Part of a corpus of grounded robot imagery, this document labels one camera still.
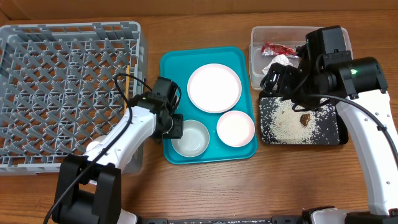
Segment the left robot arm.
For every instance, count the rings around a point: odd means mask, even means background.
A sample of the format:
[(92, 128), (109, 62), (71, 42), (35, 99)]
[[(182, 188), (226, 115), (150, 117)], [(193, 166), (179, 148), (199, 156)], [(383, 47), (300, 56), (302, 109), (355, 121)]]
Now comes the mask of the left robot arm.
[(158, 77), (153, 88), (126, 99), (125, 114), (102, 141), (82, 156), (64, 158), (44, 222), (139, 223), (121, 207), (121, 174), (146, 139), (182, 137), (183, 116), (175, 112), (181, 97), (175, 82)]

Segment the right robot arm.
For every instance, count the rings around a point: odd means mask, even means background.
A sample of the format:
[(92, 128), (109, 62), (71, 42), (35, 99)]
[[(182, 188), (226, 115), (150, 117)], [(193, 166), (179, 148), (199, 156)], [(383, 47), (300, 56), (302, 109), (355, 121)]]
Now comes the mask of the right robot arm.
[(262, 91), (304, 110), (335, 105), (353, 141), (373, 215), (397, 215), (397, 130), (389, 88), (373, 57), (354, 59), (340, 26), (308, 33), (297, 49), (297, 68), (275, 63), (261, 81)]

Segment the red candy wrapper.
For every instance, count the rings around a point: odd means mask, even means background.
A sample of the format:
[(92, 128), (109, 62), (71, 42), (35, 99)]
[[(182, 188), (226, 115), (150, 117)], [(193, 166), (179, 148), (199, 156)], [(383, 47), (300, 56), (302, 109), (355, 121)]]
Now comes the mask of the red candy wrapper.
[(290, 47), (275, 44), (272, 42), (266, 42), (265, 45), (261, 49), (261, 54), (264, 56), (271, 56), (271, 55), (285, 55), (287, 57), (296, 57), (296, 51)]

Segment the pink bowl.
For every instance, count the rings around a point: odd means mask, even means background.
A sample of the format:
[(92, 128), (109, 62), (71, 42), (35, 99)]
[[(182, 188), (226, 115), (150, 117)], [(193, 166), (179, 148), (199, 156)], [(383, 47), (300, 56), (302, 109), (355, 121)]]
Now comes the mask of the pink bowl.
[(251, 117), (242, 111), (229, 111), (217, 122), (218, 137), (228, 146), (242, 147), (253, 139), (255, 125)]

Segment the white tissue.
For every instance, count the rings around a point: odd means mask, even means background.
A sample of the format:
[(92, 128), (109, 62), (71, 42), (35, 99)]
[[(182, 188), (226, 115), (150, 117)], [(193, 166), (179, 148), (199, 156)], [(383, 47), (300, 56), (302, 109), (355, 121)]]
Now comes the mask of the white tissue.
[(271, 62), (262, 69), (262, 72), (264, 75), (267, 75), (270, 67), (274, 64), (274, 63), (279, 63), (281, 65), (290, 65), (292, 66), (293, 64), (290, 62), (289, 58), (286, 55), (276, 55)]

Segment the white round plate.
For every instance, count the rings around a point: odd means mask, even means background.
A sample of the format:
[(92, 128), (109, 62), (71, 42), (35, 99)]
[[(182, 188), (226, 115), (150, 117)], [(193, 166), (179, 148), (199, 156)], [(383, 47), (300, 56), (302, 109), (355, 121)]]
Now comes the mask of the white round plate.
[(219, 63), (209, 63), (197, 68), (187, 83), (190, 101), (207, 113), (230, 110), (239, 101), (242, 90), (237, 73)]

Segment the grey round bowl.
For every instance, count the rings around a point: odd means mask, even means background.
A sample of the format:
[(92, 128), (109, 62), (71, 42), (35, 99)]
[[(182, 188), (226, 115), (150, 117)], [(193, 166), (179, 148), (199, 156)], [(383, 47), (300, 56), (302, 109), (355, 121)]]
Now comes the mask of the grey round bowl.
[(196, 157), (203, 154), (209, 143), (210, 134), (204, 124), (196, 120), (183, 122), (183, 135), (180, 139), (172, 139), (175, 151), (183, 157)]

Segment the brown food piece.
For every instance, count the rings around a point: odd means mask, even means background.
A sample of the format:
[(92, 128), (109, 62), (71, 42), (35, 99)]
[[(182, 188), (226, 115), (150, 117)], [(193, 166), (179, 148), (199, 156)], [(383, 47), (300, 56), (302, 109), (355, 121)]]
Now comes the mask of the brown food piece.
[(309, 122), (310, 122), (310, 114), (309, 113), (305, 113), (305, 114), (301, 115), (300, 123), (303, 126), (308, 126)]

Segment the wooden chopstick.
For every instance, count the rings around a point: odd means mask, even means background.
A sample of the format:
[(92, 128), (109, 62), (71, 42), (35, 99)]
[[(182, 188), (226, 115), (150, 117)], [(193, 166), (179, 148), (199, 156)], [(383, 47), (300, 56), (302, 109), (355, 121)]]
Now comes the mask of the wooden chopstick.
[[(130, 74), (130, 65), (127, 65), (126, 70), (125, 70), (125, 74)], [(125, 81), (125, 97), (128, 100), (129, 98), (129, 82), (130, 82), (130, 77), (127, 76), (126, 77), (126, 81)], [(127, 109), (127, 101), (124, 104), (124, 109)]]

